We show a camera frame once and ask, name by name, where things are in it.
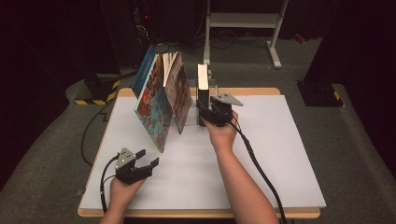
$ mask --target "cable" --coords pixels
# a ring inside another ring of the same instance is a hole
[[[103,183],[106,183],[106,181],[107,181],[109,178],[114,177],[114,176],[116,176],[116,175],[111,175],[111,176],[109,176],[108,178],[105,179],[105,181],[103,181]]]
[[[171,48],[171,44],[170,43],[161,43],[161,44],[157,44],[156,46],[167,46],[166,50],[162,50],[161,52],[158,52],[160,55],[163,53],[166,53],[170,48]]]
[[[230,44],[228,44],[228,46],[226,46],[226,47],[217,47],[216,46],[216,44],[214,43],[215,41],[214,40],[218,40],[218,41],[231,41],[231,43]],[[213,41],[210,41],[210,46],[211,47],[213,47],[214,49],[228,49],[228,48],[230,48],[233,44],[235,43],[235,38],[233,38],[232,36],[231,37],[228,37],[228,36],[219,36],[219,37],[217,37],[217,38],[213,38]]]
[[[108,166],[111,164],[111,162],[117,160],[119,158],[120,153],[117,154],[117,156],[111,158],[111,160],[107,163],[105,166],[105,169],[102,172],[102,178],[100,179],[100,198],[102,202],[102,208],[103,212],[105,213],[107,211],[107,204],[106,204],[106,196],[105,196],[105,181],[108,180],[108,178],[105,180],[105,174],[107,171]]]
[[[285,217],[285,212],[283,211],[283,206],[282,206],[282,202],[279,199],[279,196],[277,195],[276,189],[274,188],[274,186],[272,185],[271,181],[268,179],[267,175],[264,173],[264,171],[262,170],[262,168],[260,167],[259,163],[257,162],[256,157],[254,156],[254,152],[253,152],[253,148],[251,147],[248,139],[245,137],[244,134],[242,134],[242,130],[240,128],[240,125],[238,123],[238,121],[236,120],[236,123],[239,127],[239,129],[230,122],[231,126],[233,126],[237,132],[239,132],[239,134],[241,135],[242,139],[244,140],[245,146],[247,147],[247,152],[251,158],[251,160],[253,161],[254,165],[256,166],[257,170],[259,171],[259,173],[262,175],[262,178],[265,180],[265,183],[267,183],[268,187],[271,189],[271,191],[274,193],[274,196],[276,198],[276,202],[277,205],[279,207],[279,211],[280,211],[280,216],[282,219],[282,223],[283,224],[287,224],[288,222],[286,221],[286,217]]]
[[[195,35],[194,35],[194,37],[193,37],[194,39],[195,39],[196,36],[198,36],[199,32],[201,31],[202,25],[204,24],[204,17],[205,17],[205,15],[206,15],[206,14],[205,14],[205,3],[203,3],[201,22],[200,22],[200,24],[199,24],[199,27],[198,27],[197,32],[195,33]]]
[[[82,138],[81,138],[81,145],[80,145],[81,157],[82,157],[82,159],[83,159],[87,164],[89,164],[90,166],[93,166],[93,164],[92,164],[90,161],[88,161],[88,160],[85,158],[85,155],[84,155],[84,140],[85,140],[85,135],[87,134],[87,131],[88,131],[88,129],[90,128],[90,126],[91,126],[93,120],[94,120],[98,115],[104,115],[103,121],[108,121],[108,119],[106,119],[107,113],[102,113],[102,111],[104,111],[109,105],[111,105],[113,102],[115,102],[115,99],[116,99],[116,98],[112,99],[111,102],[109,102],[107,105],[105,105],[102,109],[99,110],[99,112],[96,113],[95,116],[93,116],[93,118],[90,120],[90,122],[88,123],[87,127],[85,128],[84,134],[82,135]]]
[[[111,77],[111,78],[107,79],[106,81],[118,81],[118,80],[121,80],[121,79],[126,78],[126,77],[132,77],[132,76],[137,74],[137,71],[138,70],[134,70],[132,72],[129,72],[129,73],[124,74],[124,75],[119,76],[119,77]]]
[[[259,36],[254,37],[252,40],[242,40],[242,39],[236,38],[236,39],[235,39],[235,42],[236,42],[236,43],[255,44],[255,43],[260,43],[260,42],[262,42],[262,41],[267,40],[267,39],[268,39],[268,36],[267,36],[267,37],[263,37],[262,39],[259,39],[259,38],[260,38]]]

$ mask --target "skin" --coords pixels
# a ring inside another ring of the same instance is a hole
[[[233,112],[233,116],[233,124],[236,125],[238,115]],[[210,142],[216,152],[224,188],[236,222],[278,224],[274,207],[233,154],[236,130],[231,125],[216,127],[206,120],[204,123],[209,130]],[[113,178],[110,185],[110,204],[100,223],[122,223],[128,204],[145,180],[128,186]]]
[[[233,116],[233,124],[236,125],[238,115],[233,112]],[[236,222],[279,223],[274,207],[233,154],[236,130],[231,125],[216,127],[206,120],[204,123],[209,130],[210,141],[217,155],[219,170]]]
[[[101,219],[100,223],[123,223],[124,213],[129,203],[145,181],[146,179],[143,179],[132,185],[126,185],[114,177],[110,184],[110,204],[108,205],[107,212]]]

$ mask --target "open book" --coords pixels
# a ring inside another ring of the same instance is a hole
[[[172,118],[182,133],[192,102],[181,53],[177,55],[169,61],[167,56],[164,60],[163,55],[155,53],[149,64],[142,64],[139,68],[138,74],[142,69],[141,77],[146,78],[140,92],[139,86],[134,85],[135,82],[133,84],[137,97],[134,112],[161,152],[165,148]]]
[[[192,103],[181,52],[163,54],[163,88],[179,133],[183,132]]]

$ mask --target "right hand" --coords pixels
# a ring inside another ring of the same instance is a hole
[[[237,120],[238,114],[233,111],[233,125],[236,126]],[[212,143],[216,153],[219,154],[224,150],[232,151],[233,141],[236,137],[236,129],[230,124],[227,124],[224,127],[217,127],[205,119],[203,119],[203,121],[206,128],[209,130],[210,142]]]
[[[142,179],[132,185],[127,185],[114,177],[110,184],[109,209],[117,209],[123,213],[145,181],[146,179]]]

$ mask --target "book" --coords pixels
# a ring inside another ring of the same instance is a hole
[[[181,52],[163,56],[163,88],[180,134],[183,133],[192,103],[190,87]]]
[[[151,71],[154,65],[154,58],[156,56],[155,48],[150,45],[146,51],[145,57],[137,70],[136,76],[134,77],[134,82],[132,83],[132,91],[136,97],[140,96],[143,85],[146,82],[147,75]]]
[[[134,112],[156,147],[163,152],[173,112],[163,89],[163,60],[159,54],[155,54],[154,63],[146,72]]]
[[[207,63],[198,63],[198,100],[206,107],[209,107],[209,77],[207,75]],[[199,115],[198,110],[198,124],[205,126]]]

